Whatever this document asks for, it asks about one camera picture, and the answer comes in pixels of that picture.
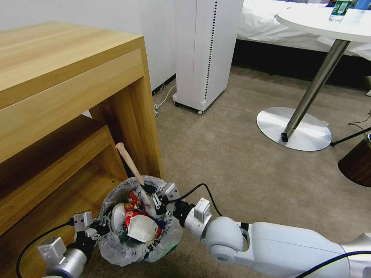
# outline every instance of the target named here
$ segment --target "trash bag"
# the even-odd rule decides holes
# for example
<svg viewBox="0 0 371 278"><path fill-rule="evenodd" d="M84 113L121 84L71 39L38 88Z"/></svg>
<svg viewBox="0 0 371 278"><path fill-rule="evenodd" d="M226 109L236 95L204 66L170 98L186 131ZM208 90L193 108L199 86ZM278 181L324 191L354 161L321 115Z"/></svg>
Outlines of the trash bag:
<svg viewBox="0 0 371 278"><path fill-rule="evenodd" d="M156 189L166 184L159 178L142 177L146 185L151 185ZM98 218L101 219L104 215L107 215L116 204L127 202L130 191L135 190L138 186L139 183L136 178L129 178L121 182L104 199ZM101 236L98 241L100 254L109 263L120 266L142 260L151 263L159 260L178 245L183 233L178 219L173 216L172 212L163 214L162 218L166 225L161 232L161 236L147 243L141 243L125 236L127 231L119 229L116 233L113 232L110 219L108 219L110 232Z"/></svg>

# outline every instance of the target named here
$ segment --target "floor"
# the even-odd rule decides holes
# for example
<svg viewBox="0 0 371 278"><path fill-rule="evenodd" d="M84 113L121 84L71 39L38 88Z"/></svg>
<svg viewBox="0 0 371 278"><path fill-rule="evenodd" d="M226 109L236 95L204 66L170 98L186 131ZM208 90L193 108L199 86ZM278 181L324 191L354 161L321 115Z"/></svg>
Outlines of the floor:
<svg viewBox="0 0 371 278"><path fill-rule="evenodd" d="M175 81L154 96L160 103ZM313 229L335 242L371 231L371 188L347 180L337 162L361 138L317 152L284 148L256 125L264 108L295 108L309 82L232 67L227 89L203 115L175 107L171 97L159 108L158 136L164 178L182 192L207 183L219 210L234 220L266 221ZM365 92L325 85L310 113L329 122L334 140L358 131L371 98ZM187 198L208 197L199 189ZM185 232L179 246L156 263L121 268L96 250L84 277L266 277L240 265L218 264Z"/></svg>

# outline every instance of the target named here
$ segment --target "white round table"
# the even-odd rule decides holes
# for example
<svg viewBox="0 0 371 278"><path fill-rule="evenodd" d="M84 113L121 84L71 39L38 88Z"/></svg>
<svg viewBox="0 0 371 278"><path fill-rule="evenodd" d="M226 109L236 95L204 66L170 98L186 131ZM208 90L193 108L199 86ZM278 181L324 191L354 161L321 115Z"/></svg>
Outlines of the white round table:
<svg viewBox="0 0 371 278"><path fill-rule="evenodd" d="M335 39L296 110L272 107L257 116L257 125L267 137L291 149L318 151L331 143L332 136L327 125L306 112L349 43L371 43L371 11L349 9L340 23L329 22L331 12L332 8L306 7L289 8L277 15L278 22L283 25Z"/></svg>

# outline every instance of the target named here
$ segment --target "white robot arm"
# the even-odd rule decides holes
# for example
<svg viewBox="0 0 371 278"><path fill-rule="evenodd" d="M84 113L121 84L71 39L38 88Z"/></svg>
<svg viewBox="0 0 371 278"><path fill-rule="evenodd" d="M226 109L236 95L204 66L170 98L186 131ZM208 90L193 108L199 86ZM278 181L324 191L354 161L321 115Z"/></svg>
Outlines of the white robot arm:
<svg viewBox="0 0 371 278"><path fill-rule="evenodd" d="M175 205L184 214L192 205ZM369 278L371 277L371 233L362 234L348 244L337 244L319 233L297 227L256 222L244 224L228 217L210 221L210 202L202 198L192 207L180 224L203 242L213 259L221 263L237 263L252 267L274 277L306 277L307 270L319 265L311 278ZM247 247L244 250L244 236ZM363 254L348 256L347 252ZM320 264L337 256L326 267Z"/></svg>
<svg viewBox="0 0 371 278"><path fill-rule="evenodd" d="M157 214L173 211L180 225L206 245L213 259L249 266L275 277L371 278L371 233L337 244L308 229L264 222L247 224L228 217L211 221L208 200L201 198L196 206L183 201L201 185L182 197L174 183L165 183L155 191L145 190L152 196ZM103 219L93 222L90 212L76 214L71 222L77 233L75 243L66 248L59 237L39 246L47 264L46 277L79 278L96 240L109 231Z"/></svg>

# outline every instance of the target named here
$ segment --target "black cable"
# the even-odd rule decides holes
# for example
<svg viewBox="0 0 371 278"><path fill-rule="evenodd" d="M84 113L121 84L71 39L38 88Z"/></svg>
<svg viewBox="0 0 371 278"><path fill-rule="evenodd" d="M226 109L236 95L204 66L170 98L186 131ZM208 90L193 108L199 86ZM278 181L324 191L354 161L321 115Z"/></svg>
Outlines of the black cable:
<svg viewBox="0 0 371 278"><path fill-rule="evenodd" d="M360 127L359 125L357 125L357 124L361 124L361 123L363 123L363 122L367 122L367 121L368 121L368 119L371 117L371 109L370 109L370 111L367 113L367 115L368 115L368 117L367 117L366 120L363 120L363 121L361 121L361 122L350 122L348 125L355 125L356 127L360 128L360 129L363 131L363 133L364 133L364 129L361 128L361 127Z"/></svg>
<svg viewBox="0 0 371 278"><path fill-rule="evenodd" d="M54 227L54 228L52 228L52 229L46 231L45 233L39 235L37 238L31 240L31 242L30 242L29 244L27 244L27 245L25 246L25 248L23 248L23 250L21 251L21 253L19 254L19 256L18 256L18 258L17 258L17 263L15 264L15 272L16 272L18 278L22 278L22 275L21 275L21 273L20 273L20 261L21 261L23 255L24 255L24 253L26 253L27 249L28 249L31 245L33 245L36 241L38 241L38 240L41 239L42 237L46 236L47 234L50 234L51 232L54 232L55 230L58 230L58 229L60 229L60 228L62 228L62 227L68 226L68 225L70 225L70 226L74 226L73 218L71 218L70 220L68 220L68 221L67 221L66 223L64 223L64 224L59 225L59 226L57 226L57 227Z"/></svg>
<svg viewBox="0 0 371 278"><path fill-rule="evenodd" d="M354 255L361 255L361 254L371 254L371 251L354 251L354 252L349 252L349 253L344 253L344 254L341 254L339 256L336 256L332 259L329 259L327 261L324 261L323 263L320 263L314 267L312 267L311 269L307 270L306 272L303 272L302 274L296 276L295 278L304 278L304 277L307 277L309 274L312 274L313 272L315 272L316 270L330 264L330 263L333 263L333 262L336 262L342 258L346 258L346 257L349 257L349 256L354 256Z"/></svg>
<svg viewBox="0 0 371 278"><path fill-rule="evenodd" d="M209 193L209 196L210 196L211 202L213 203L213 206L214 206L216 212L219 214L219 216L223 216L223 215L220 213L220 211L218 210L218 208L217 208L217 206L216 206L216 204L215 204L214 198L213 198L213 196L212 196L212 194L211 194L211 192L210 192L208 186L207 186L205 183L200 183L199 185L195 186L191 191L188 191L186 194L184 194L183 196L181 196L181 197L178 198L178 199L175 199L175 200L169 201L169 203L175 203L175 202L177 202L177 201L181 201L181 200L183 200L184 198L188 197L190 194L192 194L196 189L200 188L201 186L206 187L206 190L207 190L208 193Z"/></svg>

